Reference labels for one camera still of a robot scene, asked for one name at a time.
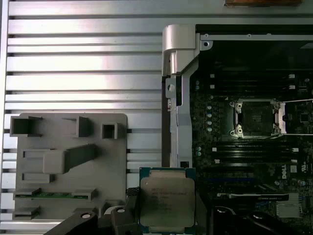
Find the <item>silver metal bracket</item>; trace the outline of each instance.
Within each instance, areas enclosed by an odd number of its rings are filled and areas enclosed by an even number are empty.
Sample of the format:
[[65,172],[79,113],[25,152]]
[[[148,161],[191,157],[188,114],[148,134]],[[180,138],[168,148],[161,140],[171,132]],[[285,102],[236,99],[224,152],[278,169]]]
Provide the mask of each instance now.
[[180,74],[200,52],[194,24],[172,24],[163,30],[162,76]]

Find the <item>green circuit board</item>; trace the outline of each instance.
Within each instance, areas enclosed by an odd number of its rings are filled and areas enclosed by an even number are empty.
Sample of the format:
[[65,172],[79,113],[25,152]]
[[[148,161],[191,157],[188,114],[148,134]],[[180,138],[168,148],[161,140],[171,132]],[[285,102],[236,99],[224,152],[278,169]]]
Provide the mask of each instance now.
[[[313,231],[313,136],[283,136],[278,138],[269,137],[267,140],[250,139],[241,140],[229,133],[234,129],[234,108],[230,102],[239,98],[251,98],[242,95],[216,95],[209,88],[207,80],[201,80],[193,76],[190,81],[190,108],[192,120],[193,138],[193,167],[197,170],[197,178],[201,181],[209,181],[211,192],[219,193],[223,185],[221,178],[240,179],[238,184],[247,185],[253,180],[262,182],[270,187],[283,190],[290,194],[286,202],[257,202],[252,210],[266,212],[277,217],[283,222],[292,224],[302,234],[311,234]],[[298,84],[306,93],[305,82]],[[289,133],[313,134],[313,103],[312,101],[297,102],[286,105],[289,117],[287,128]],[[215,157],[214,148],[218,143],[236,142],[241,144],[250,143],[253,148],[274,144],[274,146],[290,145],[296,149],[297,158],[293,164],[280,162],[252,162],[249,164],[250,172],[223,172],[212,173],[221,164]]]

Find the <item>screw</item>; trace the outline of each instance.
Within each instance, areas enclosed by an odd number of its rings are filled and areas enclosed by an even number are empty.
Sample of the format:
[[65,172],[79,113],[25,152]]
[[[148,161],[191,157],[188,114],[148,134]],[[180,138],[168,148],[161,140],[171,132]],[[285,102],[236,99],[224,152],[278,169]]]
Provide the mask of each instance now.
[[274,109],[279,109],[279,104],[274,104],[273,107]]
[[83,219],[87,219],[87,218],[89,218],[91,215],[90,214],[83,214],[81,217],[83,218]]

